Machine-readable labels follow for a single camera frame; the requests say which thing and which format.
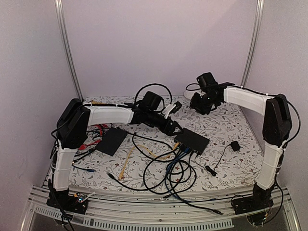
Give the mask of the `black TP-Link network switch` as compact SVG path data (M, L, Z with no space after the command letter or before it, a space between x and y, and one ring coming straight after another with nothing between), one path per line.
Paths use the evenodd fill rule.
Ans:
M194 151L196 154L201 155L209 145L210 140L200 134L184 128L183 132L174 138L174 142L179 142L186 148Z

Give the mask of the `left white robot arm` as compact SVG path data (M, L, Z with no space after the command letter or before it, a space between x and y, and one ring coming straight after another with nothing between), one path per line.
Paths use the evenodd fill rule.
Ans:
M55 147L51 154L51 174L48 178L50 190L47 205L68 211L85 214L88 201L69 195L69 175L73 158L78 148L88 138L87 128L98 124L145 124L158 128L168 136L181 134L182 127L170 118L181 107L180 102L170 103L158 110L163 98L151 91L134 103L84 103L72 99L60 116L56 129L51 132L55 137Z

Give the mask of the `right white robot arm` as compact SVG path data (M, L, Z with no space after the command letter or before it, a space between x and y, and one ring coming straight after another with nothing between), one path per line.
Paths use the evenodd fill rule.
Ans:
M260 174L250 197L232 199L235 214L249 213L273 206L271 193L278 186L277 176L282 167L284 151L289 142L292 119L289 108L292 104L283 94L267 94L236 86L233 83L217 83L212 73L197 77L201 90L191 97L190 107L207 115L222 103L232 103L263 116L262 135L265 151Z

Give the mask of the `white bowl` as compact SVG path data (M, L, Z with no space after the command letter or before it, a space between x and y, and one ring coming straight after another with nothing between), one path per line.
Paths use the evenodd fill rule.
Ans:
M195 91L195 90L185 90L184 97L186 99L190 100L196 92L198 92L198 91Z

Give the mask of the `aluminium front rail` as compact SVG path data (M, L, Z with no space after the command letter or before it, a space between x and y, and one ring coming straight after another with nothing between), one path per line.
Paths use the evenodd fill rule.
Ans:
M186 192L190 207L175 199L136 192L103 191L71 187L71 193L89 194L84 215L72 213L75 230L104 231L299 231L295 207L287 188L274 189L269 223L256 226L248 214L235 214L236 195L250 196L252 187L219 191Z

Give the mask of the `right aluminium frame post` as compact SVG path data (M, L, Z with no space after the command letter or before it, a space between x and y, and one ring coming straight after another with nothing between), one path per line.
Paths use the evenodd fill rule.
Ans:
M243 86L243 87L245 87L248 83L250 71L252 68L253 59L254 59L254 55L255 55L255 51L257 47L257 41L258 41L259 33L261 30L264 4L265 4L264 0L256 1L255 15L254 15L253 24L252 24L252 33L251 33L250 43L248 47L247 58L246 58L246 62L244 65L244 71L243 71L242 78L240 81L240 86Z

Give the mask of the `aluminium frame post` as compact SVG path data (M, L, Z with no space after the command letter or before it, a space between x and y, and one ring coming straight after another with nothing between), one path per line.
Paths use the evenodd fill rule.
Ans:
M244 65L244 71L243 71L242 78L240 81L240 86L243 86L243 87L245 87L248 83L250 71L252 68L253 59L254 59L254 55L255 55L255 51L257 47L257 41L258 41L259 33L261 30L264 4L265 4L264 0L256 1L255 15L254 15L253 24L252 24L252 33L251 33L250 43L248 47L247 58L246 58L246 62Z
M56 15L57 15L61 39L62 39L62 43L64 47L64 53L65 53L65 57L66 57L67 64L68 64L69 73L71 75L71 79L72 79L77 97L81 101L83 101L84 97L83 97L81 86L80 86L80 83L77 77L73 55L72 55L70 44L69 44L68 32L67 32L65 16L64 16L63 1L55 0L54 3L55 3Z

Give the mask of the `left aluminium frame post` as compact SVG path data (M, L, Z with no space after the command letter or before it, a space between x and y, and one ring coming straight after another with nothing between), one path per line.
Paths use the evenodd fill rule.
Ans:
M54 3L55 3L56 15L57 15L61 39L62 39L62 43L64 47L64 53L65 53L65 57L66 57L67 64L68 64L69 73L71 75L71 79L72 79L77 97L81 101L83 101L84 97L83 97L81 86L80 86L80 83L77 77L73 55L72 55L70 44L69 44L68 32L67 32L65 16L64 16L63 1L55 0Z

